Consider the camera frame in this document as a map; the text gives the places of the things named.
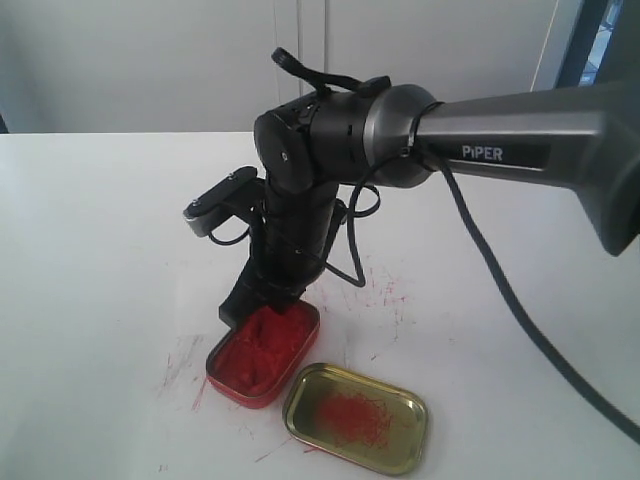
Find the white table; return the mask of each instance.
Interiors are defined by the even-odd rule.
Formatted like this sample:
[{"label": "white table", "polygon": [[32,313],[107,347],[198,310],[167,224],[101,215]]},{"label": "white table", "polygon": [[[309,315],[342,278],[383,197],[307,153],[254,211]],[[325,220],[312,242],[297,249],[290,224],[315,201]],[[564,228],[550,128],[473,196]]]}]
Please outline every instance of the white table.
[{"label": "white table", "polygon": [[[244,164],[249,133],[0,136],[0,478],[377,477],[289,440],[282,398],[252,411],[203,383],[247,245],[198,239],[181,212]],[[568,191],[460,183],[534,320],[640,421],[637,241],[609,257]],[[322,324],[304,364],[426,401],[412,478],[638,478],[640,449],[520,330],[438,175],[385,189],[357,234],[369,284],[309,289]]]}]

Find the metal tin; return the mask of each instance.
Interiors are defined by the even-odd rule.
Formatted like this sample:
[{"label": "metal tin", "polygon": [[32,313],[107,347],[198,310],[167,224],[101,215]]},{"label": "metal tin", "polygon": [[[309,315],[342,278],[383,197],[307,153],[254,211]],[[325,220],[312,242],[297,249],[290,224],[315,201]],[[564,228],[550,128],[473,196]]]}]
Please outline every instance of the metal tin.
[{"label": "metal tin", "polygon": [[320,327],[320,315],[318,313],[318,310],[313,305],[299,300],[292,308],[298,308],[306,312],[306,315],[311,319],[313,323],[313,329],[309,332],[308,337],[306,338],[300,349],[297,351],[295,356],[292,358],[291,362],[282,371],[281,375],[278,377],[274,385],[261,395],[249,396],[235,390],[233,387],[227,385],[226,383],[224,383],[224,381],[216,376],[214,368],[216,357],[222,352],[225,345],[233,338],[233,336],[237,334],[237,331],[231,330],[222,338],[222,340],[214,347],[214,349],[207,357],[205,366],[207,371],[207,379],[216,390],[247,408],[266,407],[278,397],[286,383],[295,372],[298,365],[300,365],[300,362],[302,361],[304,356],[307,354],[307,352],[315,342],[318,336],[318,329]]},{"label": "metal tin", "polygon": [[415,394],[326,363],[300,372],[283,417],[298,440],[386,475],[415,468],[429,421]]}]

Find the piper logo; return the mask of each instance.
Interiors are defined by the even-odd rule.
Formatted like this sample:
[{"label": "piper logo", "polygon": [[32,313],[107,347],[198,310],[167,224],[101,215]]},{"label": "piper logo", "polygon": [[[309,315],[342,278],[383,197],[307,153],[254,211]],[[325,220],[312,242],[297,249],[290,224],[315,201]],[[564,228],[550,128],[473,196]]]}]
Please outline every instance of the piper logo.
[{"label": "piper logo", "polygon": [[473,160],[487,160],[492,162],[502,161],[502,148],[500,147],[481,147],[479,145],[463,145],[462,158]]}]

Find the gold tin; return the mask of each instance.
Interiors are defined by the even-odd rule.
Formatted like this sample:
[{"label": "gold tin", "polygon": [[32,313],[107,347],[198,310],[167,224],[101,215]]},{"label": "gold tin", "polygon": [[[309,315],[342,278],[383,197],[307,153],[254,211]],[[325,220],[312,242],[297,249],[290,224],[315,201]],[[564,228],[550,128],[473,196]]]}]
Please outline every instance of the gold tin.
[{"label": "gold tin", "polygon": [[413,393],[326,363],[300,372],[282,413],[298,440],[385,475],[415,468],[429,421]]}]

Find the red paste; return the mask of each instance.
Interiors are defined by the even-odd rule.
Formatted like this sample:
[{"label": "red paste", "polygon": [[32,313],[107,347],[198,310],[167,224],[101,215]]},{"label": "red paste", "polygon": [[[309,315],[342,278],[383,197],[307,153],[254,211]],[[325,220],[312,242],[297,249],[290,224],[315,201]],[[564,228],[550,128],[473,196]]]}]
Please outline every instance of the red paste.
[{"label": "red paste", "polygon": [[291,365],[316,323],[304,304],[293,305],[284,315],[261,308],[216,355],[213,376],[241,395],[267,393]]},{"label": "red paste", "polygon": [[314,421],[334,435],[336,444],[389,445],[391,414],[383,400],[372,400],[361,393],[351,397],[334,393],[320,401]]}]

